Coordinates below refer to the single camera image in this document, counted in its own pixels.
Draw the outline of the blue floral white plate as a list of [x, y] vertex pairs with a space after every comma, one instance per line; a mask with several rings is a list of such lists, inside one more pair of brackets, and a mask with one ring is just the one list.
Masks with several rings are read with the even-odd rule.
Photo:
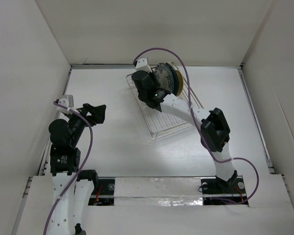
[[173, 93], [174, 85], [172, 67], [168, 63], [159, 63], [153, 71], [160, 83], [160, 87]]

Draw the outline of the yellow black patterned plate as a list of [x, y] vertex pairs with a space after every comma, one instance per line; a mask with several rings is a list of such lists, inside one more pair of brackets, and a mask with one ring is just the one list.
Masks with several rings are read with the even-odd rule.
[[175, 82], [175, 89], [176, 89], [176, 96], [179, 96], [182, 91], [183, 91], [183, 86], [184, 86], [184, 77], [182, 75], [182, 73], [179, 70], [174, 70], [176, 77], [177, 77], [177, 81]]

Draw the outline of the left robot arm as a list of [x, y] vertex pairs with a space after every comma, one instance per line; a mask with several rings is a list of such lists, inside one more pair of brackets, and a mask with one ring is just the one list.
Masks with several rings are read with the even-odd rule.
[[99, 190], [99, 181], [94, 169], [84, 170], [86, 161], [80, 159], [77, 143], [85, 128], [92, 129], [104, 123], [106, 105], [85, 103], [81, 108], [74, 109], [60, 101], [54, 104], [68, 120], [56, 119], [49, 125], [53, 205], [43, 234], [84, 235], [85, 212], [91, 194]]

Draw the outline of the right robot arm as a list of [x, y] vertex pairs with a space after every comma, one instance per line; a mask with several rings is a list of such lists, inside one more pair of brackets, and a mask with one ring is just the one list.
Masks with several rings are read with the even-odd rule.
[[161, 88], [155, 75], [150, 72], [136, 71], [131, 78], [138, 91], [138, 98], [148, 107], [176, 116], [197, 128], [202, 145], [213, 158], [217, 188], [221, 192], [229, 192], [234, 187], [237, 172], [229, 153], [230, 128], [222, 110], [215, 108], [209, 111], [190, 105]]

